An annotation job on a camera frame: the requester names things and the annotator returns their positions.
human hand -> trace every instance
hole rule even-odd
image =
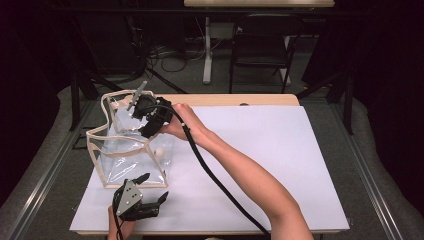
[[[180,115],[184,123],[190,129],[190,133],[193,136],[194,141],[199,146],[202,146],[205,142],[205,138],[210,133],[210,130],[205,127],[199,117],[194,113],[193,109],[186,103],[178,103],[172,106],[174,110]],[[174,135],[180,139],[187,140],[184,130],[181,126],[181,122],[177,117],[173,116],[170,123],[164,125],[160,130],[160,133],[168,133]]]
[[[109,206],[108,208],[108,216],[109,216],[109,234],[107,239],[108,240],[116,240],[117,239],[117,232],[118,229],[115,224],[115,219],[113,217],[113,209],[112,206]],[[121,225],[122,220],[118,217],[118,222]],[[121,232],[124,239],[128,239],[128,237],[131,235],[132,231],[134,230],[136,221],[125,221],[121,225]]]

black curtain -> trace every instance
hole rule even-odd
[[[339,9],[365,10],[371,17],[327,21],[302,79],[313,85],[350,67],[354,97],[368,109],[379,158],[422,214],[423,6],[419,1],[336,1]],[[364,34],[365,44],[359,45]],[[365,51],[358,54],[358,45]],[[333,87],[341,83],[337,79]]]
[[[68,30],[58,27],[60,20],[44,7],[43,1],[0,2],[0,95],[5,106],[0,204],[49,133],[60,107],[57,93],[69,86],[75,69],[69,52],[79,49],[69,35],[61,35]]]

transparent plastic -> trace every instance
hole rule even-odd
[[[101,107],[106,124],[87,131],[87,147],[105,188],[119,188],[125,179],[150,173],[139,187],[167,187],[174,137],[156,134],[149,139],[138,129],[145,118],[132,118],[134,107],[127,110],[135,90],[103,95]],[[150,91],[143,91],[154,97]]]

table leg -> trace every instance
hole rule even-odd
[[[211,52],[211,33],[210,33],[210,20],[206,17],[205,23],[205,68],[203,70],[203,84],[211,83],[211,72],[212,72],[212,52]]]

human arm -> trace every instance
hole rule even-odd
[[[195,143],[214,156],[246,195],[265,212],[271,222],[272,239],[312,239],[299,205],[277,179],[210,131],[187,104],[173,107],[190,128]],[[162,127],[161,132],[186,140],[181,123],[175,117]]]
[[[115,219],[113,217],[113,210],[112,206],[109,206],[108,208],[108,216],[109,216],[109,233],[107,236],[108,240],[116,240],[117,239],[117,232],[118,229],[115,224]],[[118,217],[119,224],[122,223],[122,220]],[[135,227],[135,221],[125,221],[121,226],[121,232],[124,237],[124,239],[128,239],[128,237],[131,235],[132,231]]]

